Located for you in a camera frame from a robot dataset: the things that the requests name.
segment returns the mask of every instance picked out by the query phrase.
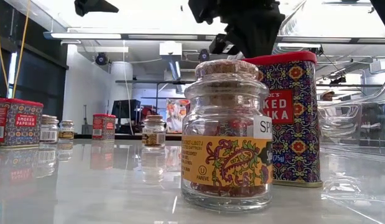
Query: paisley pattern label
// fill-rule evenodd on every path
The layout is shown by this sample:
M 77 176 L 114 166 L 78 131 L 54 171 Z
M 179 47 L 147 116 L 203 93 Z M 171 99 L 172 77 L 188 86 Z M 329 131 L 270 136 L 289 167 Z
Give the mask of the paisley pattern label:
M 257 67 L 258 80 L 270 89 L 264 114 L 271 117 L 277 113 L 272 116 L 274 179 L 320 182 L 314 63 L 294 61 Z M 279 116 L 284 113 L 288 119 Z
M 218 187 L 272 182 L 271 139 L 182 136 L 182 177 Z

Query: ceiling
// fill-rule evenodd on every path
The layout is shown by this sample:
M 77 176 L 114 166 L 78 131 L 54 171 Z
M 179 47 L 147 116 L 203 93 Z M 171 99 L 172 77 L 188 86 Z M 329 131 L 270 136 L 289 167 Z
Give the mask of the ceiling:
M 26 11 L 27 0 L 6 0 L 21 12 Z M 167 1 L 132 1 L 108 0 L 119 8 L 117 14 L 94 12 L 79 17 L 74 11 L 74 0 L 32 0 L 31 18 L 54 32 L 109 32 L 129 34 L 217 34 L 223 32 L 225 24 L 216 20 L 212 25 L 197 24 L 188 7 L 188 0 Z M 368 13 L 371 5 L 368 0 L 361 0 L 364 6 L 341 6 L 329 4 L 327 0 L 280 0 L 282 13 L 293 15 L 291 20 L 280 30 L 281 35 L 299 37 L 385 37 L 385 27 L 376 11 Z M 128 52 L 125 61 L 134 63 L 134 75 L 138 78 L 162 79 L 164 70 L 169 69 L 160 59 L 160 40 L 127 40 Z M 181 69 L 193 69 L 197 66 L 197 53 L 207 49 L 210 42 L 181 41 L 184 50 Z M 85 52 L 85 47 L 119 47 L 123 49 L 122 40 L 84 40 L 78 45 L 78 51 L 93 61 L 96 52 Z M 336 69 L 345 68 L 349 73 L 360 73 L 367 68 L 371 57 L 385 56 L 385 45 L 348 45 L 323 44 L 326 57 L 318 58 L 317 79 L 327 76 Z M 111 61 L 123 60 L 123 53 L 108 52 Z M 355 61 L 364 63 L 332 62 Z M 212 59 L 226 58 L 224 55 L 211 55 Z

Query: smoked paprika tin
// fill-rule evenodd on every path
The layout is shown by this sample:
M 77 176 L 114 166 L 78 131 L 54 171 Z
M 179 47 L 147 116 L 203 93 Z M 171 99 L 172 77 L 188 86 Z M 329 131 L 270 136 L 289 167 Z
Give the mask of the smoked paprika tin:
M 115 115 L 94 114 L 93 115 L 93 139 L 114 140 L 115 139 Z
M 0 146 L 38 146 L 43 104 L 0 98 Z
M 316 55 L 292 52 L 244 61 L 257 65 L 258 81 L 270 89 L 262 107 L 272 118 L 274 184 L 321 187 Z

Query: glass jar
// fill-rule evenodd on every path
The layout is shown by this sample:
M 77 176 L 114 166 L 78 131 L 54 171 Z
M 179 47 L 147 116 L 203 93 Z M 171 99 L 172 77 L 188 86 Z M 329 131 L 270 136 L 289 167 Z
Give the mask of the glass jar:
M 142 144 L 145 147 L 163 147 L 166 140 L 165 121 L 161 115 L 148 115 L 142 129 Z
M 46 143 L 56 143 L 58 141 L 58 120 L 56 116 L 42 115 L 40 141 Z
M 73 121 L 61 121 L 58 137 L 60 139 L 73 139 L 75 132 L 75 125 Z
M 256 66 L 237 60 L 198 65 L 183 120 L 182 195 L 224 212 L 266 207 L 272 187 L 272 123 L 262 105 L 269 90 Z

